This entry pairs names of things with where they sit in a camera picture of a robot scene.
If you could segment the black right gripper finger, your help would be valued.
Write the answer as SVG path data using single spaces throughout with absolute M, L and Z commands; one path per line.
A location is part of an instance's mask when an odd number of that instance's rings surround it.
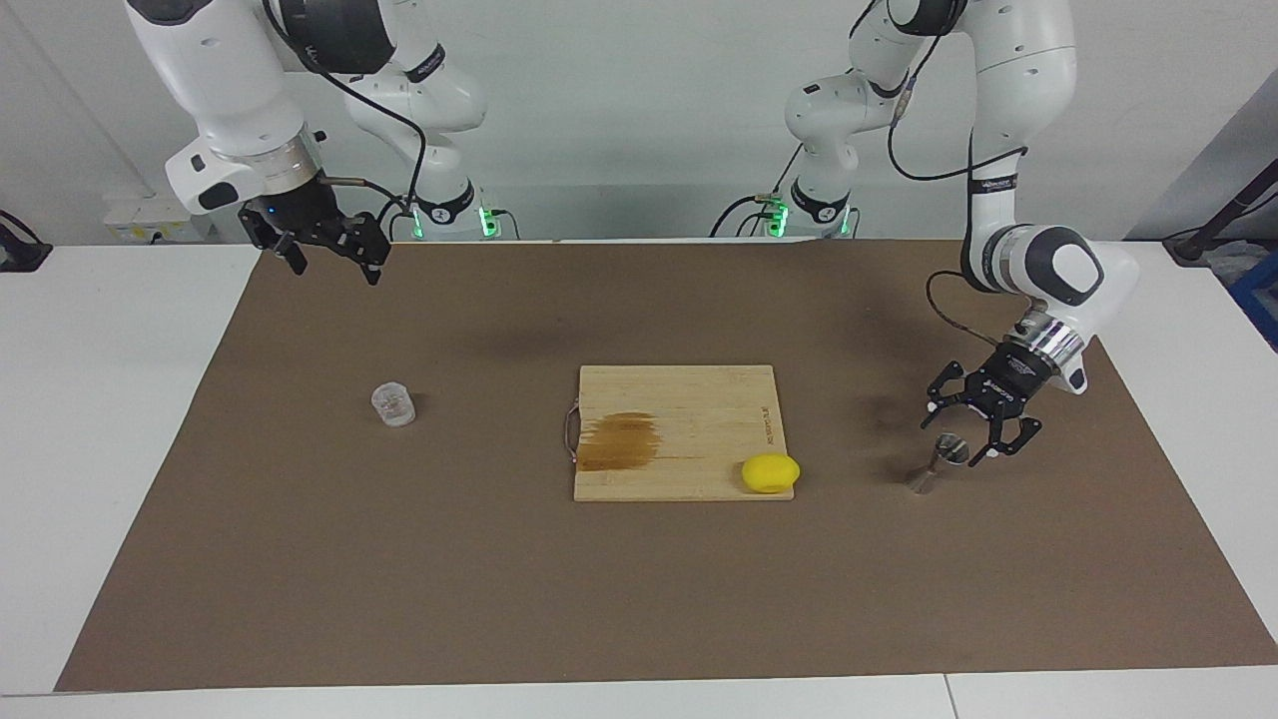
M 389 252 L 391 241 L 374 215 L 354 215 L 339 220 L 334 254 L 355 263 L 371 287 L 378 286 Z
M 296 245 L 291 232 L 275 232 L 273 229 L 261 229 L 261 250 L 284 261 L 293 275 L 304 275 L 308 267 L 302 246 Z

